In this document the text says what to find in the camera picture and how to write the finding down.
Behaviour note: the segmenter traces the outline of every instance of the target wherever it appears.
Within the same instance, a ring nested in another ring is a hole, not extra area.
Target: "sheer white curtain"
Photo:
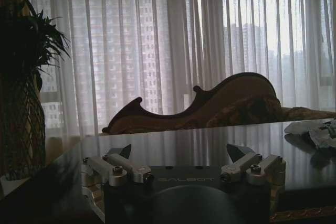
[[[31,1],[71,41],[71,59],[43,74],[50,159],[138,96],[177,113],[194,85],[238,72],[266,76],[283,106],[335,108],[333,0]]]
[[[47,145],[97,135],[139,96],[151,112],[183,111],[202,57],[195,1],[31,0],[71,41],[71,59],[43,74]]]
[[[257,72],[281,104],[335,109],[333,0],[202,0],[206,86]]]

